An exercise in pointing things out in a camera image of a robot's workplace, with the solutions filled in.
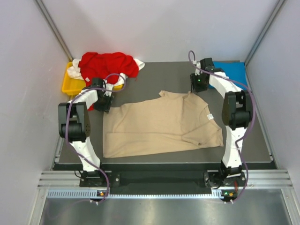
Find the beige t shirt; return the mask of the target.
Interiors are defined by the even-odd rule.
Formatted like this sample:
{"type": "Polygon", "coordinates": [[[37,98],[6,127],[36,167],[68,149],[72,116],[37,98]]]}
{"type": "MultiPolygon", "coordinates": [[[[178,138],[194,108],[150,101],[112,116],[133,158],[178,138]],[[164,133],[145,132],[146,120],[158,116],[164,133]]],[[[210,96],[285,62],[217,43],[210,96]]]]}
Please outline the beige t shirt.
{"type": "Polygon", "coordinates": [[[103,156],[121,158],[223,147],[221,127],[194,93],[113,107],[103,116],[103,156]]]}

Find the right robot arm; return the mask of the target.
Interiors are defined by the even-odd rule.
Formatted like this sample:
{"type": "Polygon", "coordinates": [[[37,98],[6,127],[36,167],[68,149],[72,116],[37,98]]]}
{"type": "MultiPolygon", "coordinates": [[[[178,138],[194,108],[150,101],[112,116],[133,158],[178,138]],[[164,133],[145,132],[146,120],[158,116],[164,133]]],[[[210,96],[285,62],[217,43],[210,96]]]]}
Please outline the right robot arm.
{"type": "Polygon", "coordinates": [[[223,69],[216,68],[212,58],[189,61],[195,67],[195,72],[190,75],[191,91],[206,91],[211,86],[223,98],[221,118],[226,128],[225,153],[217,177],[209,175],[207,184],[216,181],[217,187],[228,186],[238,179],[245,179],[242,172],[241,150],[244,135],[254,114],[251,92],[241,89],[223,69]]]}

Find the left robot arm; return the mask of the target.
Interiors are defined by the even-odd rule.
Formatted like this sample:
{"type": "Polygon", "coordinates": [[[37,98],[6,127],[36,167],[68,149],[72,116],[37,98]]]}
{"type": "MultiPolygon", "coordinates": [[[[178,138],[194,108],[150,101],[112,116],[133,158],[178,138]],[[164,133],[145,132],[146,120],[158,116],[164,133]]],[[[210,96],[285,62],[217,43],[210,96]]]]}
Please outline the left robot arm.
{"type": "Polygon", "coordinates": [[[101,78],[93,78],[92,84],[66,103],[58,106],[59,134],[65,139],[82,163],[80,186],[109,186],[108,176],[101,168],[90,140],[91,123],[88,109],[96,105],[100,111],[108,112],[112,103],[113,86],[101,78]]]}

